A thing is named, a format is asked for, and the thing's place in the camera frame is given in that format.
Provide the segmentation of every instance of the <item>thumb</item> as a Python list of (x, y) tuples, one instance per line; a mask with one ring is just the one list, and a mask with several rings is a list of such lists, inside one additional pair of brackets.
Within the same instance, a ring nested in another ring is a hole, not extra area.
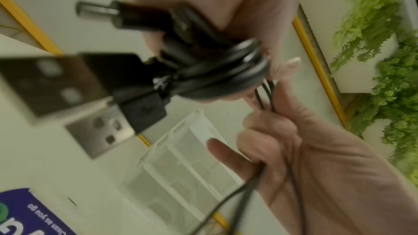
[(291, 94), (288, 79), (276, 83), (273, 99), (277, 114), (290, 119), (297, 126), (299, 136), (313, 146), (351, 145), (353, 141), (361, 141), (342, 126), (317, 116), (296, 99)]

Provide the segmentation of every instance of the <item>clear plastic box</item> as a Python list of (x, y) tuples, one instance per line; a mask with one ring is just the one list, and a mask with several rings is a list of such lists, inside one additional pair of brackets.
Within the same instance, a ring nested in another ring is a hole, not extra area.
[(190, 233), (241, 180), (206, 149), (225, 142), (203, 110), (196, 110), (156, 141), (122, 184), (129, 200), (159, 224)]

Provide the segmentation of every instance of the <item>transparent container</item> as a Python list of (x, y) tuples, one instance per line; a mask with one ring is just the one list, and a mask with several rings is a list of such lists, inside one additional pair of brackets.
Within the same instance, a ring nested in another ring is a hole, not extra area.
[(192, 112), (150, 147), (122, 192), (161, 225), (190, 233), (242, 182), (206, 149), (210, 138), (225, 142), (202, 110)]

